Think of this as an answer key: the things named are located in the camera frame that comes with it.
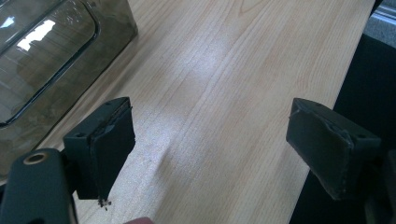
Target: wood grain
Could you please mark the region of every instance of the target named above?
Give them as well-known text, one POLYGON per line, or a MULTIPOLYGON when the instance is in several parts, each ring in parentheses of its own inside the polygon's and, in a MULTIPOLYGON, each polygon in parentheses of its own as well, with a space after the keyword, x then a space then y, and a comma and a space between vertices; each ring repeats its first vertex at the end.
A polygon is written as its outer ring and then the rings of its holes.
POLYGON ((307 167, 285 134, 293 97, 332 107, 373 0, 131 0, 140 36, 42 147, 131 97, 136 146, 108 211, 81 223, 288 223, 307 167))

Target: wooden table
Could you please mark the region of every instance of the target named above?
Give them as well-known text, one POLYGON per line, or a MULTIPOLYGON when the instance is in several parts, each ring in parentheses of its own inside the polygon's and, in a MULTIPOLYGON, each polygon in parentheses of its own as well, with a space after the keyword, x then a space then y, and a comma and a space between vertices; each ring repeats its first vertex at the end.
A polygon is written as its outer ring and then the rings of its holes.
POLYGON ((80 222, 288 223, 308 171, 285 140, 291 101, 333 106, 373 3, 130 0, 140 36, 41 145, 131 97, 112 205, 77 201, 80 222))

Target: light wood surface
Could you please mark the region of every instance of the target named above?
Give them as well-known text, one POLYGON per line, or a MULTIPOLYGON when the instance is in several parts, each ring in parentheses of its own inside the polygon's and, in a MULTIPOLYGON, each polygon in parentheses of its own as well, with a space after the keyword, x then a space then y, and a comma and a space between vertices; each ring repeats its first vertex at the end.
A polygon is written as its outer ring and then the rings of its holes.
POLYGON ((374 0, 131 0, 140 35, 42 143, 131 97, 136 146, 81 223, 288 223, 307 166, 293 97, 332 107, 374 0))

